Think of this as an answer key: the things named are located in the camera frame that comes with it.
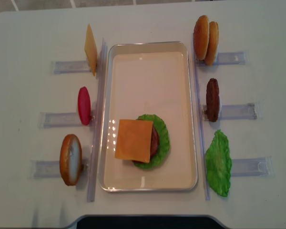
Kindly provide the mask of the upright bun back right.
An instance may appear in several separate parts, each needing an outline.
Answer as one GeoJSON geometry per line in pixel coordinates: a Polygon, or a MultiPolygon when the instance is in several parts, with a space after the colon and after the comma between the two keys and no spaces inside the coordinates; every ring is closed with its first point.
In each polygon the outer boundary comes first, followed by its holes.
{"type": "Polygon", "coordinates": [[[204,59],[206,65],[211,66],[217,58],[219,40],[219,29],[218,23],[212,21],[209,23],[209,43],[207,48],[207,53],[204,59]]]}

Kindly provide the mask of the upright brown meat patty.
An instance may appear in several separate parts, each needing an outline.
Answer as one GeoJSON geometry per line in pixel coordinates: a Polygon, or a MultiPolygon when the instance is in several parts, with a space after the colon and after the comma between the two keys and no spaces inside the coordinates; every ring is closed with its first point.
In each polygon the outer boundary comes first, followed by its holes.
{"type": "Polygon", "coordinates": [[[215,78],[211,78],[206,89],[207,117],[210,122],[216,122],[220,111],[219,86],[215,78]]]}

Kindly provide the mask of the upright bun left front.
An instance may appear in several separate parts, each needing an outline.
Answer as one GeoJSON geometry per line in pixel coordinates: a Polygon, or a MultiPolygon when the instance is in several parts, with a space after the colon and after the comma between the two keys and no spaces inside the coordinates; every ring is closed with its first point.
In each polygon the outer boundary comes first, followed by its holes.
{"type": "Polygon", "coordinates": [[[82,170],[82,146],[75,134],[65,136],[60,152],[60,174],[67,186],[75,186],[82,170]]]}

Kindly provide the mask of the bun top half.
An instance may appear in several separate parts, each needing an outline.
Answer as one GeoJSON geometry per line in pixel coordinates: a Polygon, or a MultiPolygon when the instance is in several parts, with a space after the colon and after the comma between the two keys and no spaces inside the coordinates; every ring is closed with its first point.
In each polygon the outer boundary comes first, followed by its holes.
{"type": "Polygon", "coordinates": [[[209,43],[209,19],[206,15],[200,16],[196,21],[193,42],[196,58],[199,61],[204,60],[209,43]]]}

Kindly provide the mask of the clear holder for patty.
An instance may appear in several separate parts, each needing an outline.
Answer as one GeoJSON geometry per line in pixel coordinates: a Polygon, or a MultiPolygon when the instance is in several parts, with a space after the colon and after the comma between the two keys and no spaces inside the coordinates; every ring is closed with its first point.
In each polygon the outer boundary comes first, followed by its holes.
{"type": "Polygon", "coordinates": [[[222,105],[217,120],[255,120],[260,118],[259,103],[222,105]]]}

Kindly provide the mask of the clear holder for tomato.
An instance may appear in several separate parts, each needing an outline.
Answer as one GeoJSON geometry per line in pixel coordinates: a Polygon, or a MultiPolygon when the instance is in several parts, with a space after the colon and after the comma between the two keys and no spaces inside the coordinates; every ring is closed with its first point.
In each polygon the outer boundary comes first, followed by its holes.
{"type": "Polygon", "coordinates": [[[79,127],[82,124],[78,113],[40,112],[38,128],[79,127]]]}

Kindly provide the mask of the orange cheese slice on burger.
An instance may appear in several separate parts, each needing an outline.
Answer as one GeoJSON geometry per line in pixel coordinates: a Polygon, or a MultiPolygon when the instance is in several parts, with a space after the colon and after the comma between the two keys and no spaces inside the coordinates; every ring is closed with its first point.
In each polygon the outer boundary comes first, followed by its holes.
{"type": "Polygon", "coordinates": [[[121,160],[150,162],[152,129],[152,121],[121,119],[115,157],[121,160]]]}

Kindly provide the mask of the upright orange cheese slice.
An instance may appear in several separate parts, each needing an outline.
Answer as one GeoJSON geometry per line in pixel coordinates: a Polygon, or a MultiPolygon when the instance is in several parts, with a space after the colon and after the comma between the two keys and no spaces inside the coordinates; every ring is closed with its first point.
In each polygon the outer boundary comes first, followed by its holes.
{"type": "Polygon", "coordinates": [[[98,52],[90,24],[87,26],[84,50],[93,76],[96,73],[98,52]]]}

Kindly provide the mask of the clear holder for lettuce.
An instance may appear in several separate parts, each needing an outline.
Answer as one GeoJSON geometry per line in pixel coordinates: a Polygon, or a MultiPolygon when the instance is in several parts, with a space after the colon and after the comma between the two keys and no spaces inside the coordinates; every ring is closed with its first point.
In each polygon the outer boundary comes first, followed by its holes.
{"type": "Polygon", "coordinates": [[[268,177],[273,175],[274,170],[270,156],[232,160],[232,177],[268,177]]]}

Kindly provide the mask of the clear holder for left bun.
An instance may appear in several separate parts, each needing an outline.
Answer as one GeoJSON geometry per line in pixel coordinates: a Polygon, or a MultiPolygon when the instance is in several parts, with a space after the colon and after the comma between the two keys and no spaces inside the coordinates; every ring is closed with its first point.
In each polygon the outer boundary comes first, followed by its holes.
{"type": "Polygon", "coordinates": [[[32,160],[29,171],[29,178],[31,179],[61,178],[60,162],[32,160]]]}

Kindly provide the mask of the clear holder for cheese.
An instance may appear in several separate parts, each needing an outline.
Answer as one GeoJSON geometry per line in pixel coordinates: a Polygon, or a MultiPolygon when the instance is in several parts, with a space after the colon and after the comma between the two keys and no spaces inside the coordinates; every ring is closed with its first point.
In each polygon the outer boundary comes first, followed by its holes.
{"type": "Polygon", "coordinates": [[[87,61],[52,61],[50,72],[52,74],[64,73],[91,73],[87,61]]]}

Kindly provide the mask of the upright red tomato slice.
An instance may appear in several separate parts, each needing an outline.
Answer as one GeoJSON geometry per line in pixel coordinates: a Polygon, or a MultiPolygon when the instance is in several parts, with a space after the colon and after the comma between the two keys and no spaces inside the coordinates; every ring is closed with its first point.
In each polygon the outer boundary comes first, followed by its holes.
{"type": "Polygon", "coordinates": [[[91,120],[91,102],[89,92],[85,86],[79,90],[77,104],[81,123],[88,125],[91,120]]]}

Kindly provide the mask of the white rectangular tray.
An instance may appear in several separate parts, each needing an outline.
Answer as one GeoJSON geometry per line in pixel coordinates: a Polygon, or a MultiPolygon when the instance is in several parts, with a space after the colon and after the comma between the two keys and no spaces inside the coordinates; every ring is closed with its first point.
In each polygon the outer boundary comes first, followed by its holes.
{"type": "Polygon", "coordinates": [[[103,190],[190,190],[198,179],[188,51],[182,42],[119,44],[109,50],[98,179],[103,190]],[[115,157],[119,121],[161,118],[169,150],[149,165],[115,157]]]}

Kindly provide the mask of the meat patty on burger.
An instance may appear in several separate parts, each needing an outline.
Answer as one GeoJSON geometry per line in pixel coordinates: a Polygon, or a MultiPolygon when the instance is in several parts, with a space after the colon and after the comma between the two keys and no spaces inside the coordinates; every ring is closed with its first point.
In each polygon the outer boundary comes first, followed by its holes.
{"type": "Polygon", "coordinates": [[[157,154],[158,146],[159,146],[159,135],[156,128],[153,126],[151,134],[150,158],[152,158],[157,154]]]}

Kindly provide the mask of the green lettuce on burger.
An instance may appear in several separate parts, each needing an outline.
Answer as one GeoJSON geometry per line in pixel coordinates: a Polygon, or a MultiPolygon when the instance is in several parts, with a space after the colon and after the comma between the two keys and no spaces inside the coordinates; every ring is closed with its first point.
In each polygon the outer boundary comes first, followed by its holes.
{"type": "Polygon", "coordinates": [[[158,152],[150,158],[149,163],[133,161],[134,165],[141,169],[151,169],[162,164],[170,149],[170,140],[165,122],[154,114],[143,114],[137,120],[153,121],[153,126],[156,128],[159,135],[158,152]]]}

